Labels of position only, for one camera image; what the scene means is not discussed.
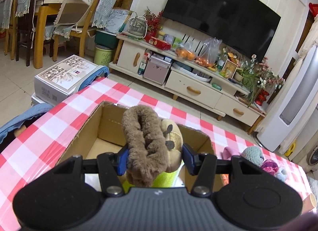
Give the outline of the green yellow sponge cloth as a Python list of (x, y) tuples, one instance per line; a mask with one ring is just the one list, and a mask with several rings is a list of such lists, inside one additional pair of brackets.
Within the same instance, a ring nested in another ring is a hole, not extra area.
[(184, 163), (172, 173), (161, 173), (152, 183), (155, 188), (171, 188), (171, 187), (184, 187), (185, 186), (185, 173)]

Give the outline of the brown plush slipper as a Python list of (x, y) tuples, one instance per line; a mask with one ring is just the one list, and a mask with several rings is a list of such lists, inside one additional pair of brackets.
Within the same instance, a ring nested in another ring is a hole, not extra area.
[(122, 129), (128, 144), (126, 176), (136, 187), (151, 187), (162, 173), (175, 173), (182, 163), (183, 136), (170, 119), (160, 119), (148, 106), (127, 109)]

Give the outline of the teal knitted hat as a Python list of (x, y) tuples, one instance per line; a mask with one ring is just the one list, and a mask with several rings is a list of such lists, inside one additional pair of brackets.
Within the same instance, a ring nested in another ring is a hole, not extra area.
[(256, 146), (247, 147), (241, 156), (248, 161), (252, 162), (254, 165), (260, 167), (264, 162), (264, 155), (261, 148)]

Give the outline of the purple pink knitted hat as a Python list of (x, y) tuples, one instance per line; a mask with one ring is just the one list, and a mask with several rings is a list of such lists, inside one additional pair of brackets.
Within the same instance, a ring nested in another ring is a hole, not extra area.
[(261, 165), (260, 168), (261, 168), (262, 170), (264, 170), (265, 172), (271, 174), (272, 176), (275, 176), (276, 173), (277, 173), (278, 170), (279, 170), (278, 164), (277, 164), (275, 161), (271, 160), (271, 159), (265, 160), (265, 161), (262, 163), (262, 165)]

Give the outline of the pink knitted cloth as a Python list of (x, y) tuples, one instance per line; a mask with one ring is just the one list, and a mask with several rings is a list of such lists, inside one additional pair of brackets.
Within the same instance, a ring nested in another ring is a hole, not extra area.
[(222, 159), (223, 160), (230, 160), (232, 156), (240, 156), (239, 150), (232, 148), (232, 147), (225, 147), (222, 152)]

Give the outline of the cardboard box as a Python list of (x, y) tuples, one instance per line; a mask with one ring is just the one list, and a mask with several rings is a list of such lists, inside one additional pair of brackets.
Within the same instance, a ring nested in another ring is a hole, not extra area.
[[(95, 159), (105, 152), (117, 153), (126, 144), (122, 130), (122, 116), (126, 111), (123, 106), (110, 102), (100, 103), (82, 125), (75, 137), (70, 141), (57, 164), (74, 155), (83, 159)], [(184, 143), (190, 145), (197, 153), (215, 154), (210, 137), (196, 130), (177, 123), (183, 136)], [(184, 166), (185, 187), (190, 191), (196, 180)]]

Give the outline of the orange white tissue pack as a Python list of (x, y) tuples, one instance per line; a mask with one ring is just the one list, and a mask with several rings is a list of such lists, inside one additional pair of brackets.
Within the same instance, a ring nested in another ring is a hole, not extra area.
[(222, 177), (223, 186), (228, 185), (229, 184), (229, 175), (228, 174), (222, 174), (220, 176)]

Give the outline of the cream tv cabinet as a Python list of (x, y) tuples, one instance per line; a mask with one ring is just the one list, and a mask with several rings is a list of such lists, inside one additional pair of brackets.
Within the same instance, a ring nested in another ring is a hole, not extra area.
[[(172, 51), (162, 51), (145, 41), (138, 41), (118, 34), (119, 40), (115, 58), (110, 69), (134, 77), (157, 88), (173, 94), (173, 99), (181, 97), (218, 115), (221, 120), (226, 115), (246, 124), (253, 132), (265, 118), (265, 111), (259, 106), (250, 105), (242, 98), (248, 94), (246, 88), (231, 82), (216, 72), (208, 70), (194, 62), (179, 58)], [(171, 66), (164, 84), (145, 79), (139, 74), (141, 63), (149, 52), (169, 57), (173, 62), (180, 62), (207, 76), (205, 80), (183, 68)]]

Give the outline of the red white checkered tablecloth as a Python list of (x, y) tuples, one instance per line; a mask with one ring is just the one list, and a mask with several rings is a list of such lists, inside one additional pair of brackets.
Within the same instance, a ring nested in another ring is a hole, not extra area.
[(12, 200), (27, 182), (50, 170), (89, 115), (102, 101), (124, 106), (147, 105), (170, 118), (206, 133), (217, 156), (226, 146), (244, 150), (251, 142), (162, 101), (109, 79), (98, 80), (36, 120), (1, 153), (1, 230), (18, 230)]

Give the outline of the flower plant pot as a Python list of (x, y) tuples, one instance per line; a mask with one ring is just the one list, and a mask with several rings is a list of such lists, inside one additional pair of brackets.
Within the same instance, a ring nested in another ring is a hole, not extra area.
[(257, 56), (253, 54), (250, 60), (245, 60), (238, 68), (238, 73), (242, 76), (242, 85), (249, 91), (245, 98), (248, 106), (254, 103), (262, 90), (281, 89), (285, 84), (285, 79), (272, 71), (267, 60), (267, 57), (263, 57), (258, 61)]

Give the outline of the white printed carton box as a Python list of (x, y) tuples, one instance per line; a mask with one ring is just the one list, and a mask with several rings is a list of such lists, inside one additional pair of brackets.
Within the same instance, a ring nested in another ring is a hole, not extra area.
[(69, 56), (35, 76), (35, 95), (56, 106), (77, 91), (99, 66), (77, 55)]

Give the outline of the green trash bin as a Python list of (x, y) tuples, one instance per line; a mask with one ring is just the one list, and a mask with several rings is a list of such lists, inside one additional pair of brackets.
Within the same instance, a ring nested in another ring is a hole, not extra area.
[(94, 63), (101, 66), (108, 66), (113, 60), (114, 52), (114, 49), (110, 49), (102, 45), (96, 45)]

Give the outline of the white standing air conditioner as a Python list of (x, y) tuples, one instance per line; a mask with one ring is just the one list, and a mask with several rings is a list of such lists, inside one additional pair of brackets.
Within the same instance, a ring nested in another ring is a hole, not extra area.
[(298, 71), (288, 77), (256, 130), (256, 142), (270, 152), (291, 137), (317, 93), (317, 44), (304, 60), (298, 61), (294, 70)]

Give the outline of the white paper cup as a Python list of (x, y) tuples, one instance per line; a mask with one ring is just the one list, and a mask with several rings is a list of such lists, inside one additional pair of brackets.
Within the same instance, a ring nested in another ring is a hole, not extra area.
[(317, 200), (313, 193), (310, 193), (304, 200), (301, 214), (308, 212), (317, 213)]

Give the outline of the wooden dining chair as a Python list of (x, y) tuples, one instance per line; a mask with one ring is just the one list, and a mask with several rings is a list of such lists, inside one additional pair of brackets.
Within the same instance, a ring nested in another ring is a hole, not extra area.
[(64, 0), (54, 22), (53, 60), (57, 60), (61, 37), (79, 38), (79, 55), (84, 56), (86, 38), (94, 34), (96, 28), (106, 26), (115, 2), (116, 0)]

